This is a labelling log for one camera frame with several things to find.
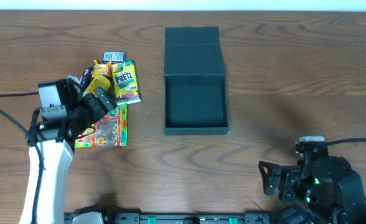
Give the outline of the yellow plastic bottle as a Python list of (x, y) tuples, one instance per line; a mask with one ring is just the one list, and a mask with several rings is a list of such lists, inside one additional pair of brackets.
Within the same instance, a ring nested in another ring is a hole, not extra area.
[(94, 96), (97, 96), (97, 94), (95, 93), (96, 88), (101, 87), (102, 89), (104, 89), (104, 91), (107, 91), (110, 88), (110, 86), (111, 82), (108, 78), (106, 78), (103, 75), (96, 75), (92, 78), (91, 82), (83, 92), (83, 96), (89, 93), (93, 94)]

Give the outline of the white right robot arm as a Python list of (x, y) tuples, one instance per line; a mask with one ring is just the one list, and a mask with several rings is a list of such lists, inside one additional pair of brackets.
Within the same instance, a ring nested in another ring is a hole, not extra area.
[(271, 216), (271, 223), (366, 224), (366, 196), (361, 176), (343, 157), (326, 156), (296, 166), (258, 164), (265, 195), (291, 205)]

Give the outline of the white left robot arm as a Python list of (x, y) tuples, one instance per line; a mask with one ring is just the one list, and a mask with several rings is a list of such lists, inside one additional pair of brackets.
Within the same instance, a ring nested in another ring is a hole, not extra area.
[(67, 176), (75, 141), (115, 108), (102, 87), (85, 93), (71, 78), (38, 85), (41, 106), (34, 110), (26, 141), (30, 171), (20, 223), (63, 223)]

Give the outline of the Haribo gummy candy bag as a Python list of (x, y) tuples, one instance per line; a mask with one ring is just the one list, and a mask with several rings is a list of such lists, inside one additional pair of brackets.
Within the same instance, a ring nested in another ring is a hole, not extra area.
[(75, 147), (127, 146), (127, 114), (127, 104), (117, 106), (79, 135)]

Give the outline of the dark green lidded box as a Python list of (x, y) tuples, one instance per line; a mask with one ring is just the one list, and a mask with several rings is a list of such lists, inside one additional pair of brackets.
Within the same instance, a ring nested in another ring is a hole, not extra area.
[(218, 27), (167, 27), (164, 134), (227, 134), (226, 76)]

